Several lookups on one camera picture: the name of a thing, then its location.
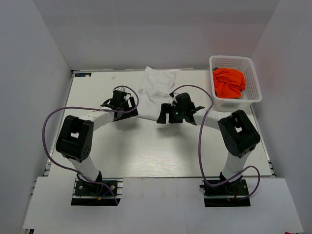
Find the white t shirt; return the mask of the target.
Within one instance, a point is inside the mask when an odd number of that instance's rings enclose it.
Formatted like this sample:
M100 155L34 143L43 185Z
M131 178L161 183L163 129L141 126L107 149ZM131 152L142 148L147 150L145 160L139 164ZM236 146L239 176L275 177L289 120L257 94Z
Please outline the white t shirt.
M143 79L138 88L139 97L138 118L156 121L161 111L163 103L170 103L175 84L176 71L174 70L154 70L146 67Z

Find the orange t shirt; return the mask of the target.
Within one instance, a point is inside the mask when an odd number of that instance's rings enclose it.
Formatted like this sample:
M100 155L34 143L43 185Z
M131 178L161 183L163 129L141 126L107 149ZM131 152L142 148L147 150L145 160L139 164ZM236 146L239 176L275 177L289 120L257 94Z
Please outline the orange t shirt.
M244 74L230 68L213 70L214 91L218 98L238 99L246 88Z

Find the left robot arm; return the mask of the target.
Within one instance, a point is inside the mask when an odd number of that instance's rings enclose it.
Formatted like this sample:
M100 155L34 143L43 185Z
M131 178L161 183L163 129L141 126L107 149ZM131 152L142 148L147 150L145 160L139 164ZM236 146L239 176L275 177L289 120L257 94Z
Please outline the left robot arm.
M112 98L100 108L83 116L65 117L57 142L56 151L72 163L78 178L86 181L86 189L94 195L103 189L102 175L90 156L93 133L104 125L138 115L137 100L123 89L115 89Z

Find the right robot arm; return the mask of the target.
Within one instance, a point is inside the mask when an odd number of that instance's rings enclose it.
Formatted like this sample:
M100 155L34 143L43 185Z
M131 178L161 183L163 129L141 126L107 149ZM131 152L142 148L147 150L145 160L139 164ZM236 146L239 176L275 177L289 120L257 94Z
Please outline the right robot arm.
M188 93L173 98L171 103L161 104L158 124L178 124L184 121L199 126L198 159L204 183L211 188L220 187L225 194L232 194L238 188L238 182L247 169L247 158L260 142L260 135L246 113L237 110L232 113L212 111L212 106L195 106ZM227 160L217 184L210 183L204 174L201 160L202 132L204 127L220 131L228 151Z

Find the blue label sticker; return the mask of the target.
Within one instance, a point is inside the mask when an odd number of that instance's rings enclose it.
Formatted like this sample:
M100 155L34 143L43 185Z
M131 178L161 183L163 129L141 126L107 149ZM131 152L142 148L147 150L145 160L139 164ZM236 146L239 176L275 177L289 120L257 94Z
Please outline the blue label sticker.
M75 73L75 77L90 77L92 73Z

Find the white plastic basket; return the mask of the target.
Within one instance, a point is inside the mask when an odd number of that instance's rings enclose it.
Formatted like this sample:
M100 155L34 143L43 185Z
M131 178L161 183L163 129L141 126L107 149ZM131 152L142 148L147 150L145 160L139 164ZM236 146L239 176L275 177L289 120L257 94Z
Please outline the white plastic basket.
M209 58L209 68L211 77L211 87L213 90L214 104L224 108L236 108L249 106L262 100L262 94L254 68L253 61L248 57L214 55ZM213 81L214 68L229 68L243 73L246 87L242 91L240 98L219 98L215 94L215 85Z

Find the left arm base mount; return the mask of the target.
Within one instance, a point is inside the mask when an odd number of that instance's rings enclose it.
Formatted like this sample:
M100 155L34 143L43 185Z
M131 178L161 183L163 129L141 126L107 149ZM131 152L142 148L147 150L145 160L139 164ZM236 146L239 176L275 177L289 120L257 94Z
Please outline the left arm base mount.
M123 179L102 179L102 182L110 187L117 202L120 202ZM111 192L105 186L89 184L76 178L71 206L117 206L117 204Z

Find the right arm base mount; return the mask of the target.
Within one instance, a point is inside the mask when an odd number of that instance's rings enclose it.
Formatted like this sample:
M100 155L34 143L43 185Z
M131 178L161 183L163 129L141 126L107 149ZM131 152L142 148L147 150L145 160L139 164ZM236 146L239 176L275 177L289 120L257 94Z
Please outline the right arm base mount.
M206 208L229 208L229 207L250 207L249 190L246 180L242 179L235 185L209 187L204 182L199 186L204 192L204 205Z

